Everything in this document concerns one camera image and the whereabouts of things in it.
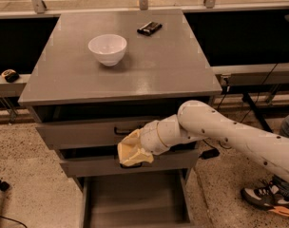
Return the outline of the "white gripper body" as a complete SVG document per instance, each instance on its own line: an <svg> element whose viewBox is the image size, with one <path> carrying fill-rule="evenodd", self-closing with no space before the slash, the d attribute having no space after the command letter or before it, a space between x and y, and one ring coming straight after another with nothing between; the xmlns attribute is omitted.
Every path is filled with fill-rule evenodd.
<svg viewBox="0 0 289 228"><path fill-rule="evenodd" d="M140 132L142 148L153 155L161 155L169 148L162 142L158 133L159 121L147 123Z"/></svg>

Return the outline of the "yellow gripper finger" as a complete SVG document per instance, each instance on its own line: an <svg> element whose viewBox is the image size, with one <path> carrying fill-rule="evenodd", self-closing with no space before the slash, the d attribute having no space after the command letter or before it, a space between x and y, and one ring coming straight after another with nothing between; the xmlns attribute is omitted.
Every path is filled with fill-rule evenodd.
<svg viewBox="0 0 289 228"><path fill-rule="evenodd" d="M136 146L140 144L140 129L132 131L120 141L120 145Z"/></svg>
<svg viewBox="0 0 289 228"><path fill-rule="evenodd" d="M142 148L139 143L136 144L118 144L118 156L120 164L130 167L142 162L152 163L153 155Z"/></svg>

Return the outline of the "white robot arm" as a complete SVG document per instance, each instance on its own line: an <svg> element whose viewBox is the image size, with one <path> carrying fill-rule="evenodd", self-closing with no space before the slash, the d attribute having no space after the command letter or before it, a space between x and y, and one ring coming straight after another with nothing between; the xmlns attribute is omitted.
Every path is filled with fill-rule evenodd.
<svg viewBox="0 0 289 228"><path fill-rule="evenodd" d="M232 121L200 101L187 101L176 114L147 123L123 138L117 145L120 164L153 162L175 145L207 138L239 150L289 182L289 138Z"/></svg>

